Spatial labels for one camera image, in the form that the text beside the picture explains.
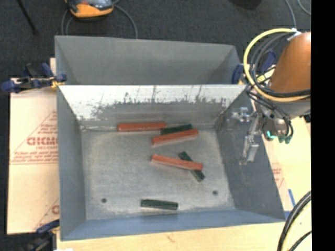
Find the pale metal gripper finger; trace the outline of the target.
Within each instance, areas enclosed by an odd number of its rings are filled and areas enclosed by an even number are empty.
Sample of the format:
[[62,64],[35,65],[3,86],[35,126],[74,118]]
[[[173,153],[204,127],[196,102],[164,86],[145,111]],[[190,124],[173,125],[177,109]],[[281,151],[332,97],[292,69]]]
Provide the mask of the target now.
[[239,122],[250,122],[252,119],[252,113],[248,107],[235,107],[232,108],[228,114],[229,120]]
[[246,165],[247,163],[253,163],[256,153],[259,148],[259,143],[256,143],[253,135],[247,135],[244,137],[244,144],[242,155],[239,160],[240,165]]

